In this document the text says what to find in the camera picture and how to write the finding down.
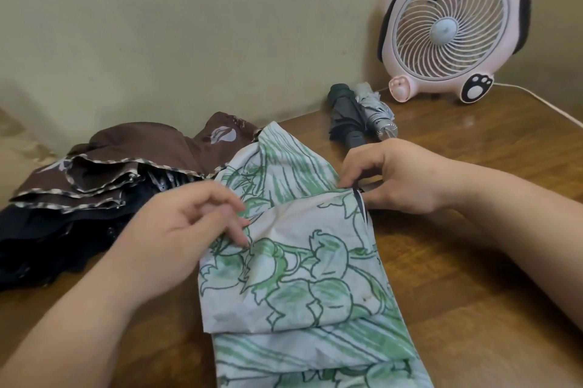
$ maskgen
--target green floral pattern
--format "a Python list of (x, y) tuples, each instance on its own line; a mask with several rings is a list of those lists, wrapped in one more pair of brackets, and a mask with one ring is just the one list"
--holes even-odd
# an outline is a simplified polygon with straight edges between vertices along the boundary
[(432, 386), (360, 195), (322, 157), (272, 123), (216, 180), (251, 219), (248, 248), (221, 237), (200, 262), (218, 386)]

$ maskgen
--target black umbrella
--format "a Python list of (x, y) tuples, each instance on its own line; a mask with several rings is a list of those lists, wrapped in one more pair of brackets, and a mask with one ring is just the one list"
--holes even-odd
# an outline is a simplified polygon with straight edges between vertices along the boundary
[(328, 102), (332, 106), (330, 140), (341, 141), (349, 149), (366, 144), (366, 116), (348, 85), (334, 84), (330, 87)]

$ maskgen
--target fan grille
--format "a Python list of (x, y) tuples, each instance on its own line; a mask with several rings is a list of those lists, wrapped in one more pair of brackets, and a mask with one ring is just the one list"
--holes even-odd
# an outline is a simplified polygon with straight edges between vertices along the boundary
[(407, 0), (393, 29), (393, 51), (410, 74), (450, 79), (486, 59), (504, 34), (508, 0)]

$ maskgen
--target wooden table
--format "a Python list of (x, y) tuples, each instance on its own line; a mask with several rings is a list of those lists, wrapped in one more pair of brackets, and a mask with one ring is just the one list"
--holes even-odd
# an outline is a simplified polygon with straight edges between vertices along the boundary
[[(583, 201), (583, 131), (520, 90), (496, 87), (470, 106), (418, 97), (393, 108), (404, 139)], [(326, 112), (281, 126), (341, 165), (345, 152), (328, 141)], [(389, 281), (436, 387), (583, 386), (583, 335), (510, 261), (469, 246), (482, 236), (469, 223), (449, 212), (376, 212), (373, 219)], [(0, 294), (0, 361), (78, 279), (67, 274), (48, 288)], [(192, 276), (137, 312), (113, 386), (215, 386), (196, 291)]]

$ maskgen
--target animal-shaped fan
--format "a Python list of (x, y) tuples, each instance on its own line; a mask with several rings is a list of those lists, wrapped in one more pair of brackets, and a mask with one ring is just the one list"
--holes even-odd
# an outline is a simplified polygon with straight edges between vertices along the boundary
[(399, 102), (420, 91), (484, 97), (530, 25), (530, 0), (384, 0), (383, 9), (377, 55)]

